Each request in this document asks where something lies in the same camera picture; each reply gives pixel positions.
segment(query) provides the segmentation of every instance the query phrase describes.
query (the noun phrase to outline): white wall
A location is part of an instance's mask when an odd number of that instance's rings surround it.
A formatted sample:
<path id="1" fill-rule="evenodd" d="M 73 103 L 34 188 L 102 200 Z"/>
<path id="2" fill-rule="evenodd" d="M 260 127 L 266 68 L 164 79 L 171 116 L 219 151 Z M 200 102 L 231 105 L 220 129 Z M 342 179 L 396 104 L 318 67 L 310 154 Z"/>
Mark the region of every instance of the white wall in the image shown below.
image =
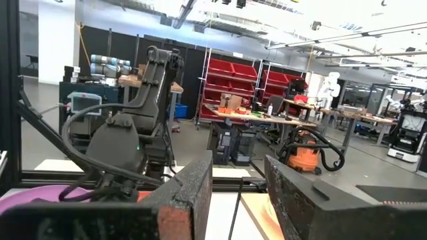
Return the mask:
<path id="1" fill-rule="evenodd" d="M 59 84 L 64 66 L 74 65 L 75 2 L 68 1 L 66 5 L 39 2 L 38 14 L 39 82 Z"/>

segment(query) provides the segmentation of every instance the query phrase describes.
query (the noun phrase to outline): small box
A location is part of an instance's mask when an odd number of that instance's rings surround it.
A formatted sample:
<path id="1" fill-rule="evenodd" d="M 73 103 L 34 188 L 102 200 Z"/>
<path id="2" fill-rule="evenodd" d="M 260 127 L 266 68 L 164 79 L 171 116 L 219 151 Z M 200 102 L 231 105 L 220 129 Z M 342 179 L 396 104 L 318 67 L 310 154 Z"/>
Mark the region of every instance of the small box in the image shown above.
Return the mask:
<path id="1" fill-rule="evenodd" d="M 220 107 L 228 108 L 230 105 L 230 100 L 232 99 L 232 95 L 228 93 L 221 93 L 221 101 Z"/>
<path id="2" fill-rule="evenodd" d="M 239 97 L 237 95 L 232 95 L 232 98 L 230 99 L 230 103 L 228 107 L 235 111 L 237 108 L 239 108 L 242 105 L 242 97 Z"/>

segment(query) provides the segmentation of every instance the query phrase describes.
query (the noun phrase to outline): table leg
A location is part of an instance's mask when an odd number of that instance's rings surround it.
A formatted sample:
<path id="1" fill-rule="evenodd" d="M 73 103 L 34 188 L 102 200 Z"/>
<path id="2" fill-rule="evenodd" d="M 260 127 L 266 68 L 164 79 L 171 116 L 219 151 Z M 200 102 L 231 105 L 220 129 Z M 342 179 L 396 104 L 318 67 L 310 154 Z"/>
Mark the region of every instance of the table leg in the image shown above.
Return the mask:
<path id="1" fill-rule="evenodd" d="M 172 134 L 173 120 L 175 119 L 176 93 L 172 93 L 171 107 L 169 108 L 169 132 Z"/>
<path id="2" fill-rule="evenodd" d="M 304 120 L 308 121 L 308 119 L 310 118 L 310 112 L 311 111 L 312 111 L 311 109 L 307 109 L 306 116 L 304 117 Z"/>
<path id="3" fill-rule="evenodd" d="M 346 155 L 347 148 L 348 148 L 348 145 L 350 144 L 350 139 L 353 136 L 355 128 L 356 128 L 356 120 L 354 118 L 351 118 L 346 131 L 346 136 L 344 137 L 344 141 L 342 142 L 342 146 L 344 147 L 344 149 L 341 151 L 344 155 Z"/>
<path id="4" fill-rule="evenodd" d="M 289 106 L 290 106 L 290 104 L 288 102 L 285 102 L 285 114 L 286 115 L 288 114 Z"/>
<path id="5" fill-rule="evenodd" d="M 124 94 L 123 94 L 123 103 L 129 103 L 129 86 L 125 86 Z"/>
<path id="6" fill-rule="evenodd" d="M 322 119 L 321 122 L 321 126 L 323 127 L 322 132 L 320 134 L 322 134 L 323 137 L 326 136 L 326 132 L 328 131 L 328 127 L 329 127 L 329 122 L 331 119 L 331 115 L 330 114 L 325 114 L 325 117 Z"/>
<path id="7" fill-rule="evenodd" d="M 381 131 L 380 131 L 380 136 L 378 136 L 378 140 L 376 141 L 376 145 L 377 146 L 381 146 L 382 139 L 383 139 L 384 135 L 387 132 L 387 128 L 388 128 L 387 125 L 382 124 Z"/>

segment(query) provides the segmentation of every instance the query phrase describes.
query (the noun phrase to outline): ceiling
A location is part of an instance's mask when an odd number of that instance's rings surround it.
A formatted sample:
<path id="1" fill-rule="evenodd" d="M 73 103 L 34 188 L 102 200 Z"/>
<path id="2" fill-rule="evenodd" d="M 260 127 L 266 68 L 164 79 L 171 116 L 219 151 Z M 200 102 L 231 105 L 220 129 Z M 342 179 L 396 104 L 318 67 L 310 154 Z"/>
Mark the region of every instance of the ceiling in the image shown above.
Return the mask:
<path id="1" fill-rule="evenodd" d="M 189 0 L 106 1 L 141 5 L 142 10 L 164 13 L 172 18 L 178 18 L 181 6 L 185 6 L 189 2 Z M 271 41 L 271 44 L 294 43 L 420 23 L 425 21 L 423 11 L 427 7 L 427 2 L 419 0 L 300 0 L 299 3 L 294 3 L 290 0 L 247 0 L 243 9 L 235 6 L 236 0 L 232 0 L 229 5 L 222 4 L 222 0 L 218 0 L 216 3 L 211 0 L 198 0 L 193 4 L 186 21 L 202 23 L 206 27 L 261 39 L 266 44 L 268 41 Z M 311 29 L 313 21 L 322 23 L 317 31 Z M 310 54 L 312 47 L 304 46 L 295 49 Z M 314 50 L 316 50 L 316 54 L 323 52 L 335 55 L 359 55 L 405 52 L 408 47 L 413 47 L 416 51 L 427 51 L 427 30 L 320 43 L 314 46 Z M 337 63 L 340 59 L 321 61 Z M 427 55 L 353 58 L 344 61 L 389 65 L 427 64 Z M 427 71 L 421 68 L 395 67 L 386 70 L 393 69 L 395 71 L 391 71 L 392 73 L 403 71 L 420 77 L 427 76 Z"/>

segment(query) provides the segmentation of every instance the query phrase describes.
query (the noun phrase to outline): pillar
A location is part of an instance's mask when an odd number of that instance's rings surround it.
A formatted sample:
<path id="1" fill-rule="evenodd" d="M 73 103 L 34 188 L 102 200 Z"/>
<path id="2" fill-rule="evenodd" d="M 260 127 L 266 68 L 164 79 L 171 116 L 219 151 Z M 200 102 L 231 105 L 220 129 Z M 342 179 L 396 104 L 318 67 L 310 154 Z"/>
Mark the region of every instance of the pillar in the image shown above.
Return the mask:
<path id="1" fill-rule="evenodd" d="M 79 0 L 39 2 L 39 82 L 62 81 L 64 66 L 79 65 L 79 23 L 82 5 Z"/>

